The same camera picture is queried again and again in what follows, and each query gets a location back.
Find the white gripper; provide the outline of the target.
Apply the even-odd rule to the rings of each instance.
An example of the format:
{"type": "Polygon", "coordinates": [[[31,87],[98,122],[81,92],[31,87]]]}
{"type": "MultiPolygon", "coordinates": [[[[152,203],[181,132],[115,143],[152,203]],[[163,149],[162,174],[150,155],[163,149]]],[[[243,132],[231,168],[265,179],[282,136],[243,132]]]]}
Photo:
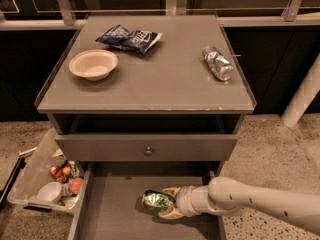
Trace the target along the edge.
{"type": "Polygon", "coordinates": [[[194,209],[191,201],[194,186],[169,187],[163,189],[163,192],[176,198],[176,206],[171,205],[166,210],[158,213],[158,216],[166,220],[176,220],[184,217],[198,216],[199,213],[194,209]]]}

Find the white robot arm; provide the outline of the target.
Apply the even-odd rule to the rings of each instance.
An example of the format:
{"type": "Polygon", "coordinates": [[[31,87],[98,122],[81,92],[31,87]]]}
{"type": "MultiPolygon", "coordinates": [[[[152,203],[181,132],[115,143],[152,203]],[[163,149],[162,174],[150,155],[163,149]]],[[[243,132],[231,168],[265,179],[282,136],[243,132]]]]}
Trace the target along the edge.
{"type": "Polygon", "coordinates": [[[255,210],[317,235],[320,229],[319,116],[304,114],[320,88],[314,62],[282,116],[248,116],[221,173],[204,186],[171,187],[176,204],[159,216],[237,216],[255,210]]]}

